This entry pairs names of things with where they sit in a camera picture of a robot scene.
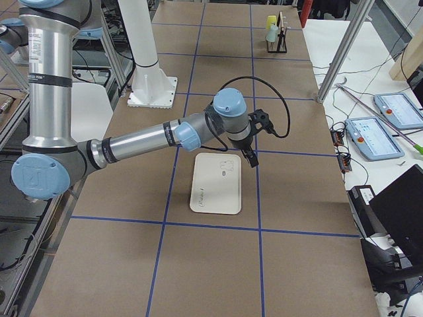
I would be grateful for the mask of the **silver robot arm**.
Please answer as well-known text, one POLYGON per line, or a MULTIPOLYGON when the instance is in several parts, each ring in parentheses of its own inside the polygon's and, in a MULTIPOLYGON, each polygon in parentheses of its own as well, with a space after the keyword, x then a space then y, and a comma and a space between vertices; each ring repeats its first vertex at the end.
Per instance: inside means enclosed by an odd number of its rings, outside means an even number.
POLYGON ((14 163, 15 186, 36 199, 51 199, 108 164, 181 146, 200 148, 226 133, 251 166, 252 116, 240 91, 223 88, 202 114, 165 122, 118 137, 77 142, 71 136, 73 39, 102 34, 100 1, 22 1, 28 29, 30 133, 14 163))

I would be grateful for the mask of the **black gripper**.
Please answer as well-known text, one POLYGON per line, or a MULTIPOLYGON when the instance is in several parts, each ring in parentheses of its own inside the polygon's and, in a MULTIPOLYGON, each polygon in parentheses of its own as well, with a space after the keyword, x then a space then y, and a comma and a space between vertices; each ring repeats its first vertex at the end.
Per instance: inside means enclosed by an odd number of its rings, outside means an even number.
POLYGON ((251 145, 253 142, 253 137, 248 136, 241 140, 231 139, 231 144, 235 149, 238 149, 243 152, 243 156, 248 160, 250 167, 254 168, 258 166, 258 157, 253 151, 251 145))

